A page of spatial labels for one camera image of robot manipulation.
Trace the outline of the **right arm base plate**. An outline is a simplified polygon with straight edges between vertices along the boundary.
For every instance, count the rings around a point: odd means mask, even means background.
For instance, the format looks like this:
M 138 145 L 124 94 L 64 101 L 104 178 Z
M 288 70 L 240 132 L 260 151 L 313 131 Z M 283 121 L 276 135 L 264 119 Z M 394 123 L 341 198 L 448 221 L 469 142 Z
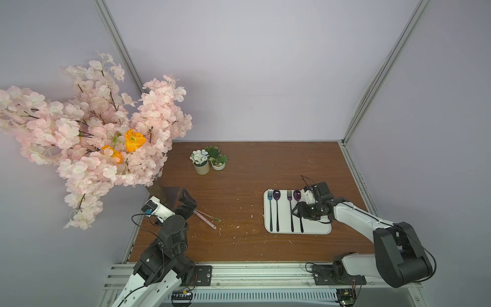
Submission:
M 366 285 L 366 278 L 361 275 L 349 275 L 344 269 L 338 265 L 319 265 L 311 266 L 315 285 L 329 286 L 359 286 Z

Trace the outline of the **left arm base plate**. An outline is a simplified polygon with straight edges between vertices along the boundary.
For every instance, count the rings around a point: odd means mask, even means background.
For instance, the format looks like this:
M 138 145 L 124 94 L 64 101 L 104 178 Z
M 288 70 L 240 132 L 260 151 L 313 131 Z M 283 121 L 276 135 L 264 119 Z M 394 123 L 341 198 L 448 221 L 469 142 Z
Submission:
M 212 278 L 212 266 L 192 266 L 184 275 L 183 286 L 185 287 L 209 287 Z

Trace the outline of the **purple spoon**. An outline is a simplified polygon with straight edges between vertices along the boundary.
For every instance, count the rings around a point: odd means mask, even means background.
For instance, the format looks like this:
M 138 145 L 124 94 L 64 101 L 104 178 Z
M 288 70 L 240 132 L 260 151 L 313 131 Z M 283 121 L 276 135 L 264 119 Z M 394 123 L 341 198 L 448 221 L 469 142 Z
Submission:
M 302 205 L 300 204 L 301 201 L 301 192 L 299 190 L 294 191 L 294 199 L 297 202 L 296 204 L 296 209 L 297 209 L 297 217 L 299 218 L 300 221 L 300 232 L 304 233 L 304 227 L 303 227 L 303 221 L 302 221 Z
M 280 219 L 279 219 L 279 200 L 281 198 L 280 190 L 273 190 L 273 199 L 276 202 L 276 231 L 280 231 Z

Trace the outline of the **purple fork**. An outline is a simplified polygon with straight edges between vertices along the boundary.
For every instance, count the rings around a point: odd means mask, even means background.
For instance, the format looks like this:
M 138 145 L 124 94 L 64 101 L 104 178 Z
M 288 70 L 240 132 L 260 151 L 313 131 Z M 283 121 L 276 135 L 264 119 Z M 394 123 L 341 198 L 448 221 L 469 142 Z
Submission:
M 292 200 L 293 200 L 293 192 L 292 190 L 287 191 L 287 199 L 289 201 L 289 212 L 290 212 L 290 229 L 291 232 L 294 233 L 295 228 L 294 228 L 294 220 L 293 220 L 293 213 L 292 213 Z

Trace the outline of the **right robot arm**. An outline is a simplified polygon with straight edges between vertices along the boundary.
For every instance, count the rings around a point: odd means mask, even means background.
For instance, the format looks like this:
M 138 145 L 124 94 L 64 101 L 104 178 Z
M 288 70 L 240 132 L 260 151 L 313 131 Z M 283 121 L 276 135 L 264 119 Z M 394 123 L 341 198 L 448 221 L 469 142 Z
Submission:
M 381 219 L 346 198 L 336 198 L 324 182 L 307 185 L 293 195 L 297 204 L 292 214 L 316 222 L 327 217 L 326 224 L 345 224 L 373 243 L 372 254 L 345 253 L 335 257 L 326 271 L 335 283 L 347 284 L 369 276 L 399 288 L 427 281 L 436 273 L 436 258 L 421 244 L 410 224 Z

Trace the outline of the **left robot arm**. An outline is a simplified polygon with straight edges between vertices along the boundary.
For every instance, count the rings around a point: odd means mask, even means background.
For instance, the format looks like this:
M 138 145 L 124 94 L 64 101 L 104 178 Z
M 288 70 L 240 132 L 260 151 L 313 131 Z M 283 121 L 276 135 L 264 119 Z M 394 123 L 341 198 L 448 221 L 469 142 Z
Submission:
M 155 233 L 141 227 L 155 239 L 141 254 L 113 306 L 160 306 L 181 284 L 193 281 L 195 263 L 185 252 L 189 246 L 187 220 L 194 214 L 197 203 L 184 188 L 178 201 L 181 205 L 172 210 L 152 196 L 142 206 L 140 215 L 155 217 L 159 229 Z

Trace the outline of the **blue metal fork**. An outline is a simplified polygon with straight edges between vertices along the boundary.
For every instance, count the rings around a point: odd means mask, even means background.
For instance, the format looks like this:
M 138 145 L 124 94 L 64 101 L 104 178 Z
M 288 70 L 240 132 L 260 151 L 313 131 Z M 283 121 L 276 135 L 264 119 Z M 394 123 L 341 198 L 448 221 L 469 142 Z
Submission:
M 267 192 L 267 199 L 269 201 L 269 230 L 273 231 L 273 223 L 272 223 L 272 198 L 273 198 L 273 190 L 269 189 Z

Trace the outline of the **white rectangular tray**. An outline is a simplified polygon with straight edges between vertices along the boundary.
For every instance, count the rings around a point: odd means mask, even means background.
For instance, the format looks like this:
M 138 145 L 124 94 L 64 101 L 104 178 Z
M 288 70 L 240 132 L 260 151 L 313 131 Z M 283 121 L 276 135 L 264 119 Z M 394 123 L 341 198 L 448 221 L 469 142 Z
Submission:
M 267 199 L 266 190 L 263 193 L 263 220 L 265 229 L 271 234 L 299 234 L 299 235 L 328 235 L 331 233 L 332 226 L 331 224 L 322 224 L 316 221 L 310 221 L 302 219 L 304 233 L 300 232 L 300 221 L 299 218 L 293 215 L 294 220 L 294 233 L 291 232 L 290 229 L 290 212 L 289 212 L 289 201 L 287 199 L 287 190 L 280 190 L 281 198 L 279 200 L 279 219 L 280 219 L 280 231 L 276 231 L 276 202 L 272 198 L 272 223 L 273 223 L 273 231 L 269 230 L 269 201 Z M 293 192 L 293 200 L 292 200 L 292 208 L 295 207 L 297 202 L 294 199 L 294 191 Z

